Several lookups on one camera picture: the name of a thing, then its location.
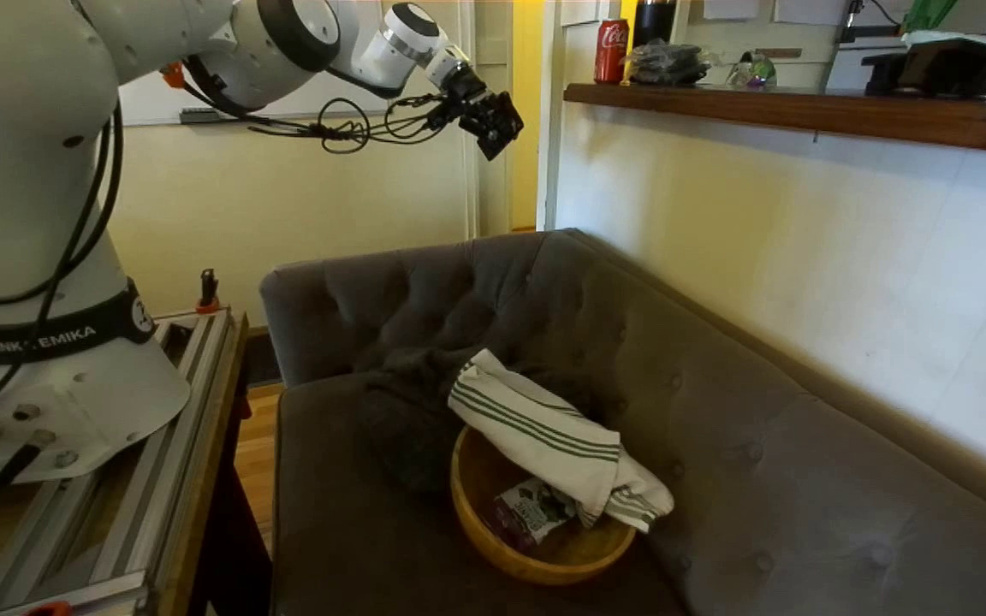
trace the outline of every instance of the wooden floor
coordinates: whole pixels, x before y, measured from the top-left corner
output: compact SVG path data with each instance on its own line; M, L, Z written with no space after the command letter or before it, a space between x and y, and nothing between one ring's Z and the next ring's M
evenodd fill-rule
M255 418L246 418L239 427L239 449L232 464L269 548L273 548L277 394L277 384L249 388Z

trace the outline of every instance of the wooden shelf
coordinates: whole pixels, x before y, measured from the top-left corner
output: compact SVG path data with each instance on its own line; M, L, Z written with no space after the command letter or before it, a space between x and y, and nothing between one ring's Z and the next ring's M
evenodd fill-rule
M569 87L566 101L588 105L986 152L986 102L587 83Z

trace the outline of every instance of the couch cushion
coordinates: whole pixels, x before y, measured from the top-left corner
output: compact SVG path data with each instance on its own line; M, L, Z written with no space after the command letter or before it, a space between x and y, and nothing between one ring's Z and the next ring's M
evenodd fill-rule
M360 443L362 376L289 388L277 433L273 610L391 613L684 613L647 548L578 590L499 575L464 537L450 500L396 486Z

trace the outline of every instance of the white wall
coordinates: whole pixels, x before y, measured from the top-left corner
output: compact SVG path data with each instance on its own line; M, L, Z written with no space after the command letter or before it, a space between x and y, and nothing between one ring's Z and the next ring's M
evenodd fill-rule
M263 326L256 288L277 265L466 241L476 159L464 135L331 159L243 128L142 128L115 245L151 311L192 307L215 269L223 301Z
M593 79L593 32L566 36ZM548 220L593 230L986 492L986 156L561 105Z

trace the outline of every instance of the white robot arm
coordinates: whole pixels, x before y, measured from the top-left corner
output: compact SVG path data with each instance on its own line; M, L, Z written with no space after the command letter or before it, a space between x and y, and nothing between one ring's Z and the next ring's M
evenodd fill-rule
M246 116L315 71L391 101L425 69L437 128L460 121L485 159L522 135L418 7L391 7L370 46L360 27L350 0L0 0L0 467L31 436L51 443L18 484L88 473L190 400L103 230L116 87L185 63L205 101Z

